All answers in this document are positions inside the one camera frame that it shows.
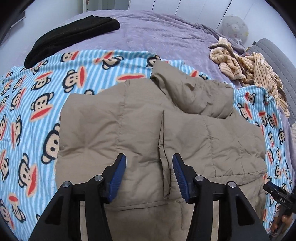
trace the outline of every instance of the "purple blanket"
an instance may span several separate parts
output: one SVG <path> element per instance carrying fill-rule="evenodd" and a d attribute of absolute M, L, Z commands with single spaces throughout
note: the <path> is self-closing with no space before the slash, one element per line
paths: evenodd
<path fill-rule="evenodd" d="M 149 51 L 164 59 L 184 60 L 185 64 L 209 74 L 215 80 L 231 82 L 220 72 L 219 66 L 210 60 L 208 47 L 216 43 L 217 39 L 201 24 L 148 11 L 101 10 L 77 15 L 61 26 L 89 15 L 115 18 L 120 23 L 120 29 L 84 40 L 59 53 L 90 49 Z M 23 65 L 32 46 L 20 54 L 16 66 Z"/>

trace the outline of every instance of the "black cloth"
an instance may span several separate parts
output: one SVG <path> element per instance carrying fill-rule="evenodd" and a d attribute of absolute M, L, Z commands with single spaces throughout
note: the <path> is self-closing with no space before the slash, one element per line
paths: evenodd
<path fill-rule="evenodd" d="M 120 23 L 116 19 L 91 15 L 53 29 L 36 41 L 25 59 L 24 66 L 26 69 L 32 68 L 41 60 L 66 47 L 119 28 Z"/>

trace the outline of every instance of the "monkey print blanket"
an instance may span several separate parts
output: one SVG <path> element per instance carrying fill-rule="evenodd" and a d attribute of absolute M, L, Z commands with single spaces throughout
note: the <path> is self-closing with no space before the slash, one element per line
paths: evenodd
<path fill-rule="evenodd" d="M 70 93 L 93 95 L 126 79 L 150 78 L 157 59 L 149 52 L 76 51 L 0 78 L 0 212 L 19 240 L 29 239 L 57 190 L 59 114 Z M 182 60 L 167 62 L 208 78 Z"/>
<path fill-rule="evenodd" d="M 263 87 L 248 86 L 234 89 L 234 107 L 249 122 L 258 126 L 265 137 L 267 173 L 265 182 L 271 181 L 291 192 L 292 178 L 286 162 L 285 136 L 274 98 Z M 279 203 L 267 194 L 263 225 L 269 231 Z"/>

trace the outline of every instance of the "silver screw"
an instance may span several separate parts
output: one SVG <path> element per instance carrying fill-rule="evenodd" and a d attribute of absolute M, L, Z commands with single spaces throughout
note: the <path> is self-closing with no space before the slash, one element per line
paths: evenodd
<path fill-rule="evenodd" d="M 201 182 L 201 181 L 203 181 L 203 176 L 202 175 L 197 175 L 195 177 L 195 180 Z"/>
<path fill-rule="evenodd" d="M 231 188 L 235 188 L 237 185 L 235 184 L 235 182 L 229 182 L 228 186 L 230 186 Z"/>
<path fill-rule="evenodd" d="M 99 182 L 99 181 L 102 181 L 102 180 L 103 180 L 103 176 L 101 176 L 101 175 L 97 175 L 97 176 L 94 177 L 94 179 L 95 179 L 97 182 Z"/>
<path fill-rule="evenodd" d="M 62 186 L 63 186 L 64 188 L 67 188 L 67 187 L 70 186 L 70 182 L 69 182 L 69 181 L 65 181 L 65 182 L 63 182 Z"/>

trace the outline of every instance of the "beige striped clothing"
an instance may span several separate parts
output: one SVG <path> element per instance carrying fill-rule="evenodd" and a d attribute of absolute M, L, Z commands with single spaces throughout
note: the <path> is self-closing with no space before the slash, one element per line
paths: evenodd
<path fill-rule="evenodd" d="M 218 44 L 225 44 L 231 49 L 231 44 L 226 38 L 219 38 Z M 231 80 L 238 80 L 243 86 L 258 85 L 264 87 L 268 93 L 274 97 L 277 106 L 281 106 L 286 117 L 290 116 L 288 105 L 284 94 L 281 79 L 273 71 L 272 67 L 265 61 L 260 53 L 252 53 L 249 56 L 239 56 L 235 54 L 231 57 L 224 47 L 216 47 L 210 52 L 210 59 L 219 64 L 220 71 Z"/>

